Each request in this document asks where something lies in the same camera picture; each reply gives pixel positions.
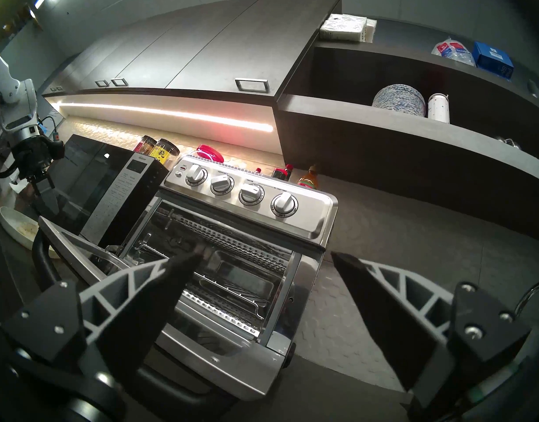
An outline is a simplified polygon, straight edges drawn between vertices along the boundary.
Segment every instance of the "stack of plates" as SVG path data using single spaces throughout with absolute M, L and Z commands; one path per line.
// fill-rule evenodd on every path
M 420 92 L 405 84 L 384 87 L 373 99 L 373 107 L 426 116 L 426 103 Z

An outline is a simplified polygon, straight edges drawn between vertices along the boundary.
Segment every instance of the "oven control panel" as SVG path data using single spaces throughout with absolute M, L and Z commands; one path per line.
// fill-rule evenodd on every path
M 193 156 L 180 158 L 163 187 L 322 246 L 338 208 L 332 195 Z

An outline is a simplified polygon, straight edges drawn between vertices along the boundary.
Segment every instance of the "open shelf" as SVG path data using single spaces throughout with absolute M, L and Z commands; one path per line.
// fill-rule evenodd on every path
M 274 111 L 285 163 L 440 205 L 539 239 L 539 159 L 452 124 L 285 95 Z
M 539 159 L 539 98 L 520 84 L 482 69 L 415 49 L 318 40 L 285 93 L 371 106 L 390 84 L 449 95 L 451 124 L 518 142 Z

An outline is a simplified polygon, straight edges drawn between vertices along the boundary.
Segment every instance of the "blue box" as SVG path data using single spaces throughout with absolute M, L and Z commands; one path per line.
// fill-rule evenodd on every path
M 477 67 L 492 72 L 508 80 L 514 72 L 512 60 L 501 49 L 492 48 L 482 42 L 475 42 L 473 58 Z

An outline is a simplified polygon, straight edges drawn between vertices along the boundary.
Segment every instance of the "red lid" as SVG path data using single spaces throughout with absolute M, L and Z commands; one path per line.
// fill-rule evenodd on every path
M 197 155 L 207 160 L 224 163 L 224 157 L 214 148 L 209 145 L 199 145 L 197 147 Z

